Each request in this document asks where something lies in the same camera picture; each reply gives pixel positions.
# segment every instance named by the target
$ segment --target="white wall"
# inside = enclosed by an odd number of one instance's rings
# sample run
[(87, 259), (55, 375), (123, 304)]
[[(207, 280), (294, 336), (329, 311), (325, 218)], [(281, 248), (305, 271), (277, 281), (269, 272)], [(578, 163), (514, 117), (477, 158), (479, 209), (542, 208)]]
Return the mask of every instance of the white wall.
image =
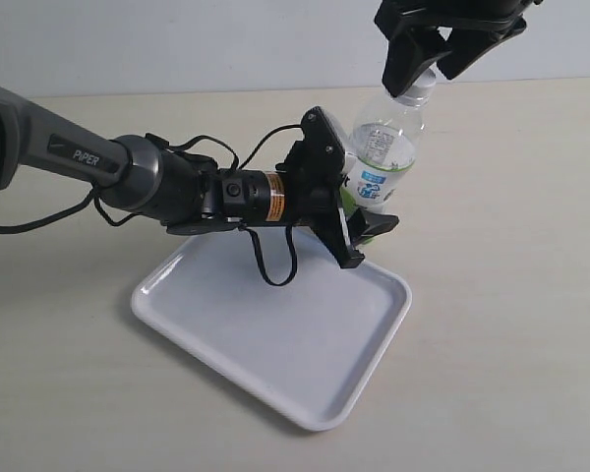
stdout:
[[(380, 0), (0, 0), (0, 85), (25, 95), (380, 83)], [(546, 0), (461, 80), (590, 76), (590, 0)]]

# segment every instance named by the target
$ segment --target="white tray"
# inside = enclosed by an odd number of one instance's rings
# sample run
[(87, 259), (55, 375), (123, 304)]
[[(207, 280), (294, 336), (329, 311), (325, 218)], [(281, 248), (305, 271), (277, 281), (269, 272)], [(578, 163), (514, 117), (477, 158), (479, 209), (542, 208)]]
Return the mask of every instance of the white tray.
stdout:
[[(261, 231), (269, 275), (290, 260), (281, 229)], [(339, 425), (411, 304), (408, 285), (368, 262), (341, 270), (295, 231), (299, 273), (258, 273), (247, 233), (191, 238), (134, 292), (138, 318), (304, 429)]]

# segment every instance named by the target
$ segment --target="bottle cap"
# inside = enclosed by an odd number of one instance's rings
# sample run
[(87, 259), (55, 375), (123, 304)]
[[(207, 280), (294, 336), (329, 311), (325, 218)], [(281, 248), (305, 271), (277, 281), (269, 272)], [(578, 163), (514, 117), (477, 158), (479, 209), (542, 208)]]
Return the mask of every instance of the bottle cap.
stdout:
[(428, 103), (431, 93), (437, 83), (437, 76), (431, 69), (427, 69), (417, 81), (403, 95), (395, 98), (395, 101), (407, 106), (420, 106)]

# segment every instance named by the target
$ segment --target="orange label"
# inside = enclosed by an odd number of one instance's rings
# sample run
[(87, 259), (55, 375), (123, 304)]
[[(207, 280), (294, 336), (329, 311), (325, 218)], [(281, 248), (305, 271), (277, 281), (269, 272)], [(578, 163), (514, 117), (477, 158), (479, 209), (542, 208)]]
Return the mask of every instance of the orange label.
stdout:
[(284, 197), (284, 183), (279, 174), (265, 172), (268, 186), (271, 188), (271, 203), (266, 214), (266, 221), (279, 221), (284, 214), (286, 198)]

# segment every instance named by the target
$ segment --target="water bottle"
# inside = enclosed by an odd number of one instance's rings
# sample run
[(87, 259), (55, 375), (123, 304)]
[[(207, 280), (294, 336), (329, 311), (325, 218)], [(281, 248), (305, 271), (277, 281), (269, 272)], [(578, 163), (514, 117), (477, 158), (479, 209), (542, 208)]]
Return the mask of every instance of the water bottle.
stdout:
[(424, 132), (422, 110), (435, 83), (435, 73), (429, 69), (405, 94), (393, 98), (385, 90), (360, 112), (350, 136), (358, 161), (345, 184), (353, 204), (384, 212), (398, 181), (415, 162)]

